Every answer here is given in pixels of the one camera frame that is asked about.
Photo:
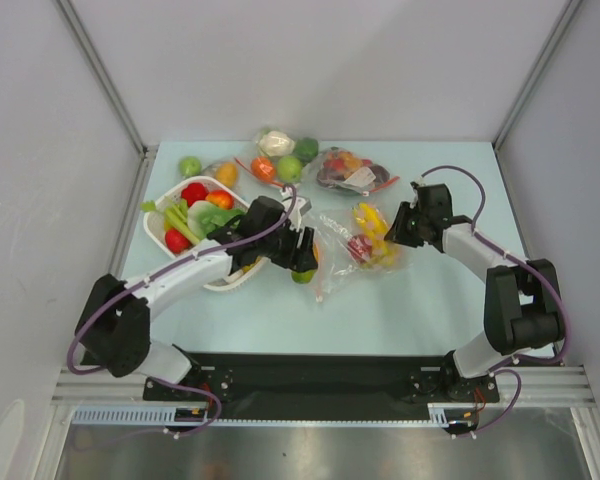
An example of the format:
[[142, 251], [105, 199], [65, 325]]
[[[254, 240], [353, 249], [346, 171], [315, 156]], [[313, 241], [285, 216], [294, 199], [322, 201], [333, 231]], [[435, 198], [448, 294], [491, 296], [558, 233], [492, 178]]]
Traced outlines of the green orange mango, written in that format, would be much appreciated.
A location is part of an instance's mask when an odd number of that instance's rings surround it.
[[319, 268], [319, 262], [320, 262], [320, 256], [319, 256], [319, 248], [318, 248], [318, 244], [314, 243], [313, 247], [312, 247], [312, 252], [313, 252], [313, 256], [314, 259], [316, 260], [316, 267], [314, 269], [311, 270], [307, 270], [305, 272], [295, 272], [292, 271], [291, 272], [291, 279], [297, 283], [297, 284], [309, 284], [313, 277], [315, 276], [315, 274], [318, 271]]

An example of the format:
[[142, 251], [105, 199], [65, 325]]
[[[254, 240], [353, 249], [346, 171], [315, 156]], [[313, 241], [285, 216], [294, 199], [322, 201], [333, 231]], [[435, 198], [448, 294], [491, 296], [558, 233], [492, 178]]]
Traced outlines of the clear zip bag pink seal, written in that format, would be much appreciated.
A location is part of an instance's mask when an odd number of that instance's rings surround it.
[[405, 249], [385, 238], [389, 222], [374, 203], [319, 210], [309, 216], [308, 225], [315, 229], [318, 261], [310, 286], [319, 303], [355, 281], [376, 280], [412, 264]]

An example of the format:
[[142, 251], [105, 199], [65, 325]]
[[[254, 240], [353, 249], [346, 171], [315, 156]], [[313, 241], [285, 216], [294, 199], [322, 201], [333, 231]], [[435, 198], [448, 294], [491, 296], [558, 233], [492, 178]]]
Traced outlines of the green lettuce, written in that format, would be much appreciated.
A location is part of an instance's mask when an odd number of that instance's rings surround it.
[[206, 200], [195, 202], [187, 212], [187, 226], [200, 240], [244, 214], [240, 209], [222, 209]]

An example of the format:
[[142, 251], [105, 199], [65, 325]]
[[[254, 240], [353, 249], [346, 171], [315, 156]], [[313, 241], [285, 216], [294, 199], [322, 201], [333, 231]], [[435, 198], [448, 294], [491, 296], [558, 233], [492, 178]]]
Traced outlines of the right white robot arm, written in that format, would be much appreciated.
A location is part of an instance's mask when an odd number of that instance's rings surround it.
[[483, 330], [450, 353], [452, 369], [441, 376], [443, 393], [464, 401], [477, 378], [516, 356], [567, 341], [564, 305], [553, 264], [524, 260], [484, 236], [475, 222], [453, 213], [444, 184], [412, 184], [415, 198], [400, 204], [385, 239], [417, 248], [431, 245], [469, 269], [485, 286]]

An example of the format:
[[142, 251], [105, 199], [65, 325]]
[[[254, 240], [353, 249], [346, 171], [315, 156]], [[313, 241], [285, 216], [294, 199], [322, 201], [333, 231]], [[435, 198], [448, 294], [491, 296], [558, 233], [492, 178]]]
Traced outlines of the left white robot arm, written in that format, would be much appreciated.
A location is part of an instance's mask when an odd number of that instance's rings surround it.
[[71, 345], [84, 347], [96, 371], [115, 378], [140, 373], [164, 381], [175, 398], [191, 399], [200, 388], [194, 360], [181, 348], [152, 339], [152, 322], [184, 296], [259, 259], [297, 274], [315, 271], [314, 230], [302, 223], [309, 208], [309, 200], [295, 194], [281, 201], [260, 196], [164, 266], [134, 280], [100, 277]]

